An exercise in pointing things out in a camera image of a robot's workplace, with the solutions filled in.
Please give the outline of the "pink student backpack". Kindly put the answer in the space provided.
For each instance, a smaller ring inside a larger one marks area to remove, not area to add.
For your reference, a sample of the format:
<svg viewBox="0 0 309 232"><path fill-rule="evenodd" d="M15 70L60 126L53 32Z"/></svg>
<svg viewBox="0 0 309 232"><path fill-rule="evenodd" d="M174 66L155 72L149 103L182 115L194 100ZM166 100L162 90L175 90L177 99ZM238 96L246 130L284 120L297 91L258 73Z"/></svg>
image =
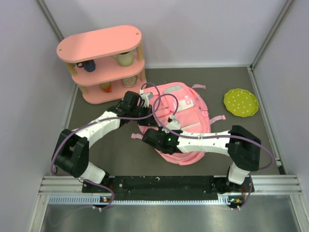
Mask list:
<svg viewBox="0 0 309 232"><path fill-rule="evenodd" d="M159 107L156 116L164 124L168 124L169 116L176 111L175 119L180 123L180 129L192 133L210 133L211 124L218 120L225 120L224 115L209 118L208 107L201 96L194 90L195 88L206 87L203 85L187 86L181 82L168 83L159 85L157 88L149 87L144 89L144 93L151 92L153 98L150 104L158 98L158 95L171 93L178 102L179 107L176 108L176 100L172 96L164 96L160 103L156 103Z"/></svg>

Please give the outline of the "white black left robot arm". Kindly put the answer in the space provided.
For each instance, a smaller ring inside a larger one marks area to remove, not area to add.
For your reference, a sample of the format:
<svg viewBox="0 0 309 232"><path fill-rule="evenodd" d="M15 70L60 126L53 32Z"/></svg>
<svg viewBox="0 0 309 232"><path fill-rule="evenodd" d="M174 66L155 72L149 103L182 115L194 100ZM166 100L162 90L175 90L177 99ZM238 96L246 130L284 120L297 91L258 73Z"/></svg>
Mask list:
<svg viewBox="0 0 309 232"><path fill-rule="evenodd" d="M153 96L150 92L138 94L127 91L117 105L109 107L97 119L75 130L63 130L55 147L51 167L91 182L98 191L106 191L110 185L109 174L89 161L89 149L106 134L131 120L155 125L150 105Z"/></svg>

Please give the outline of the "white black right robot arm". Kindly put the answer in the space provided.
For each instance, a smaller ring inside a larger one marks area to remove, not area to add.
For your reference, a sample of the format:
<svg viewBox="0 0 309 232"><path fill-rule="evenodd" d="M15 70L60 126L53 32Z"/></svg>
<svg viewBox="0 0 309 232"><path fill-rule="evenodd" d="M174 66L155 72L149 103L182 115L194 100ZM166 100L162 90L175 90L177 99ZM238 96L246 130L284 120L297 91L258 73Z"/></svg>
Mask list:
<svg viewBox="0 0 309 232"><path fill-rule="evenodd" d="M261 140L238 125L217 133L168 131L159 127L157 130L147 129L142 141L168 155L211 152L230 157L233 162L225 179L225 185L230 191L237 191L250 172L259 170Z"/></svg>

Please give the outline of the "patterned ceramic bowl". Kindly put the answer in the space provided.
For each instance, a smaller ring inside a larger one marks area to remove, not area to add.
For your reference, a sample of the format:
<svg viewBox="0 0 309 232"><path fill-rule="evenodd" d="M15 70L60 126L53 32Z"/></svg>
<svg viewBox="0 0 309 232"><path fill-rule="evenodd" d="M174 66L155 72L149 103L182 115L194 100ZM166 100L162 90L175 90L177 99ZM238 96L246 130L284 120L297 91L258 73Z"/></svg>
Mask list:
<svg viewBox="0 0 309 232"><path fill-rule="evenodd" d="M125 87L133 87L136 85L137 79L138 77L135 75L127 78L122 78L121 82Z"/></svg>

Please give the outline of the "orange cup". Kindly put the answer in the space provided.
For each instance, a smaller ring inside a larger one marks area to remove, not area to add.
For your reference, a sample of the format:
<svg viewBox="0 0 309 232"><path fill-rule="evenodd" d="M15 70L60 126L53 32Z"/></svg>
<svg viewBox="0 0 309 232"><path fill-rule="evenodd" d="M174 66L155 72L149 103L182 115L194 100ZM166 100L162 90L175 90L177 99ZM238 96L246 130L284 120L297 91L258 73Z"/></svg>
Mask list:
<svg viewBox="0 0 309 232"><path fill-rule="evenodd" d="M99 85L99 87L102 89L103 92L105 93L110 93L112 91L112 86L111 86L111 82L105 82L105 83L101 83Z"/></svg>

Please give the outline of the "pale green mug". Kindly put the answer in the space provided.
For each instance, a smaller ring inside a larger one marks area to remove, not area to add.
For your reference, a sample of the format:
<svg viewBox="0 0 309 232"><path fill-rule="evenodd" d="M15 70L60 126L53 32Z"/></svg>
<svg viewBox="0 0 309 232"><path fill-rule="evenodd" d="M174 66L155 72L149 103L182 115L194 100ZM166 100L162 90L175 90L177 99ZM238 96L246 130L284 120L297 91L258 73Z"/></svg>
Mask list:
<svg viewBox="0 0 309 232"><path fill-rule="evenodd" d="M114 60L118 62L120 66L128 67L134 62L134 54L132 51L120 53L114 56L111 56Z"/></svg>

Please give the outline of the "pink three-tier wooden shelf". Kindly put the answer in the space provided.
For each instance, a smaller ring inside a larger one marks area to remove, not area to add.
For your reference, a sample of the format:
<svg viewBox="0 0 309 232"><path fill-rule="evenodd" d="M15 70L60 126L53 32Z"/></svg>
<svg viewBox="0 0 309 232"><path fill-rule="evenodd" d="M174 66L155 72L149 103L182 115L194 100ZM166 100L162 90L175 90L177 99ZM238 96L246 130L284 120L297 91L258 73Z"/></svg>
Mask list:
<svg viewBox="0 0 309 232"><path fill-rule="evenodd" d="M118 64L111 56L132 51L134 62L128 67ZM142 33L131 25L120 25L105 29L79 33L63 39L56 49L58 57L67 65L73 81L90 104L114 101L124 96L127 90L139 92L146 83L145 60L142 49ZM77 63L94 60L96 69L87 72ZM121 79L137 76L133 87L125 87ZM101 83L111 82L112 91L105 93Z"/></svg>

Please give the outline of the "dark blue mug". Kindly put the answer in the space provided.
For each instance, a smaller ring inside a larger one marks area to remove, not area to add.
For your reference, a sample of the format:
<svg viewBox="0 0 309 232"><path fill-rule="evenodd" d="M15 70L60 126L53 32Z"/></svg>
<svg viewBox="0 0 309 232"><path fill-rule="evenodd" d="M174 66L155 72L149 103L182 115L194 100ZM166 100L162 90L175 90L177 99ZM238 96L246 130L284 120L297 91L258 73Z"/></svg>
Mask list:
<svg viewBox="0 0 309 232"><path fill-rule="evenodd" d="M94 60L86 60L76 64L78 68L84 68L87 72L94 72L96 69L96 64Z"/></svg>

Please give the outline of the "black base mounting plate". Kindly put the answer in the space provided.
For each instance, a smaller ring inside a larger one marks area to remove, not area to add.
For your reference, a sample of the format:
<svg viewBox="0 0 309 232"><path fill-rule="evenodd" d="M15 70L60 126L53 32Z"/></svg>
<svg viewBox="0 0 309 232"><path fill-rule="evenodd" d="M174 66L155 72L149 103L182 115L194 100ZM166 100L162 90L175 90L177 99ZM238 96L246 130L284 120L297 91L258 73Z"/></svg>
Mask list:
<svg viewBox="0 0 309 232"><path fill-rule="evenodd" d="M216 200L218 194L254 191L250 178L228 183L226 176L112 176L107 183L119 201Z"/></svg>

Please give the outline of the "green polka dot plate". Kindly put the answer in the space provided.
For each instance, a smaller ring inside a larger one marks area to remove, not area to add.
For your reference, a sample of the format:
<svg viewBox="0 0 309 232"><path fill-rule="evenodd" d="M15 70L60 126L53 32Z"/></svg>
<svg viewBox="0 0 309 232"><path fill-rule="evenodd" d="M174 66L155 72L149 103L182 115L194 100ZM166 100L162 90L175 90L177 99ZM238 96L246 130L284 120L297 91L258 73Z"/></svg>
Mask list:
<svg viewBox="0 0 309 232"><path fill-rule="evenodd" d="M248 90L231 89L224 95L224 105L228 112L241 118L251 117L259 110L259 102Z"/></svg>

